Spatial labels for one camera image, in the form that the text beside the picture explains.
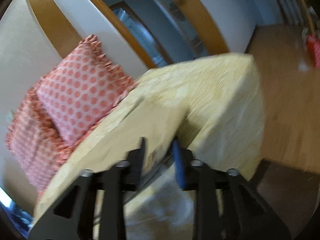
black clamp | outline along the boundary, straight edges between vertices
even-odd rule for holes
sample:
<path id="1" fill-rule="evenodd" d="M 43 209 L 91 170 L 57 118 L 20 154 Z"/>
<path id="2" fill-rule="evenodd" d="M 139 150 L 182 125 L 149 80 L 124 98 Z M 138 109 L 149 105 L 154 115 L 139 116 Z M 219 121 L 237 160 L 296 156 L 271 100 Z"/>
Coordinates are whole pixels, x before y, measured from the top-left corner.
<path id="1" fill-rule="evenodd" d="M 104 190 L 99 239 L 125 240 L 123 194 L 140 184 L 146 141 L 109 170 L 84 170 L 30 231 L 29 240 L 89 240 L 93 234 L 97 190 Z"/>
<path id="2" fill-rule="evenodd" d="M 177 140 L 171 151 L 178 185 L 196 191 L 193 240 L 291 239 L 286 225 L 237 170 L 213 170 Z"/>

wooden door frame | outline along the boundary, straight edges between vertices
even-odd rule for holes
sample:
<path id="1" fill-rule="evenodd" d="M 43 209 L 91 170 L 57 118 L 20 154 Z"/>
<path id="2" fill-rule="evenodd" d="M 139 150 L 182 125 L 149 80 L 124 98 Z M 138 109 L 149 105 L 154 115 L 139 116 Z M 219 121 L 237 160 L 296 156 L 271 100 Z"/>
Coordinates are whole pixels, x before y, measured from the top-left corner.
<path id="1" fill-rule="evenodd" d="M 114 11 L 118 8 L 124 9 L 128 15 L 135 20 L 137 20 L 143 27 L 148 31 L 148 33 L 152 36 L 153 38 L 153 45 L 156 47 L 156 49 L 159 51 L 159 53 L 164 57 L 165 61 L 168 63 L 168 65 L 173 64 L 172 59 L 169 57 L 165 49 L 162 47 L 161 43 L 158 41 L 158 39 L 153 35 L 151 30 L 145 25 L 145 23 L 139 18 L 139 16 L 130 8 L 130 6 L 125 2 L 121 1 L 119 3 L 116 3 L 114 5 L 110 6 L 111 11 Z"/>
<path id="2" fill-rule="evenodd" d="M 148 53 L 143 49 L 140 43 L 129 32 L 129 30 L 123 25 L 118 17 L 111 11 L 111 9 L 102 0 L 90 0 L 93 5 L 107 18 L 107 20 L 118 30 L 122 37 L 127 41 L 132 50 L 140 57 L 142 62 L 148 68 L 157 68 Z"/>
<path id="3" fill-rule="evenodd" d="M 173 0 L 193 25 L 210 55 L 229 52 L 224 37 L 200 0 Z"/>

doorway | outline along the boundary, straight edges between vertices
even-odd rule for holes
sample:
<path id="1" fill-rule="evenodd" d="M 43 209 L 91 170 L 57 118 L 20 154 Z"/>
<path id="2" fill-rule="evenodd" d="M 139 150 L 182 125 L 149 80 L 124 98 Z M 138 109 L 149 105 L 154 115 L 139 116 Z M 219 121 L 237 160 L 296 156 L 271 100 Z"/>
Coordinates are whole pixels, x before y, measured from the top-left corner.
<path id="1" fill-rule="evenodd" d="M 160 42 L 124 1 L 110 6 L 110 9 L 137 39 L 156 66 L 163 67 L 173 63 Z"/>

pink pillow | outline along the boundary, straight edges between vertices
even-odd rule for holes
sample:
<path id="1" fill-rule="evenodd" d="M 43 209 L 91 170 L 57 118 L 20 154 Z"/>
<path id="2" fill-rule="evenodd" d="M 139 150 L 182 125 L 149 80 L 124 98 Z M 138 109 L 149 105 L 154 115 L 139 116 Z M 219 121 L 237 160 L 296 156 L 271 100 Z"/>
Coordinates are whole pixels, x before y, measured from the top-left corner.
<path id="1" fill-rule="evenodd" d="M 113 65 L 100 47 L 101 42 L 95 35 L 82 40 L 42 80 L 37 91 L 69 146 L 135 87 L 133 79 L 124 75 L 121 66 Z"/>
<path id="2" fill-rule="evenodd" d="M 54 125 L 41 105 L 34 88 L 28 90 L 6 137 L 12 155 L 39 192 L 57 172 L 59 151 L 63 152 L 58 133 L 54 133 Z"/>

wooden trim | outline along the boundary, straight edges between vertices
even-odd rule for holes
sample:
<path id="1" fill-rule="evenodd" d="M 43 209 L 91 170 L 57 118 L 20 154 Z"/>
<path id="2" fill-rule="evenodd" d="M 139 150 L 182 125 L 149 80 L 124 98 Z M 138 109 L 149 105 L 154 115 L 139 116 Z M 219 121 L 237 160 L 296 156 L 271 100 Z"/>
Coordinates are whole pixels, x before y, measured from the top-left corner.
<path id="1" fill-rule="evenodd" d="M 110 23 L 119 31 L 123 38 L 128 42 L 135 53 L 140 59 L 146 64 L 148 68 L 156 68 L 157 66 L 153 63 L 147 52 L 135 39 L 135 37 L 127 30 L 117 16 L 111 11 L 111 9 L 102 0 L 90 0 L 95 7 L 110 21 Z"/>
<path id="2" fill-rule="evenodd" d="M 53 0 L 27 0 L 45 35 L 62 58 L 81 41 L 81 36 Z"/>
<path id="3" fill-rule="evenodd" d="M 110 6 L 110 9 L 114 11 L 115 9 L 123 8 L 130 17 L 138 21 L 143 27 L 148 31 L 148 33 L 153 38 L 153 44 L 156 47 L 156 49 L 159 51 L 159 53 L 164 57 L 165 61 L 168 63 L 168 65 L 173 64 L 172 59 L 169 57 L 165 49 L 162 47 L 161 43 L 157 40 L 157 38 L 152 34 L 150 29 L 143 23 L 143 21 L 139 18 L 139 16 L 130 8 L 129 5 L 125 1 L 121 1 L 119 3 L 116 3 L 114 5 Z"/>
<path id="4" fill-rule="evenodd" d="M 252 41 L 253 41 L 256 33 L 257 33 L 257 29 L 258 29 L 258 25 L 255 26 L 255 28 L 254 28 L 254 30 L 253 30 L 253 33 L 252 33 L 252 35 L 251 35 L 251 38 L 250 38 L 250 40 L 249 40 L 249 43 L 248 43 L 248 45 L 247 45 L 247 48 L 245 49 L 245 52 L 244 52 L 244 53 L 249 53 L 249 49 L 250 49 L 250 46 L 251 46 L 251 44 L 252 44 Z"/>
<path id="5" fill-rule="evenodd" d="M 311 35 L 316 35 L 316 28 L 313 23 L 312 17 L 308 11 L 308 5 L 306 3 L 306 0 L 297 0 L 297 2 L 300 6 L 301 14 L 305 18 L 306 25 L 309 28 Z"/>
<path id="6" fill-rule="evenodd" d="M 210 55 L 229 52 L 217 25 L 200 0 L 173 0 L 193 25 Z"/>

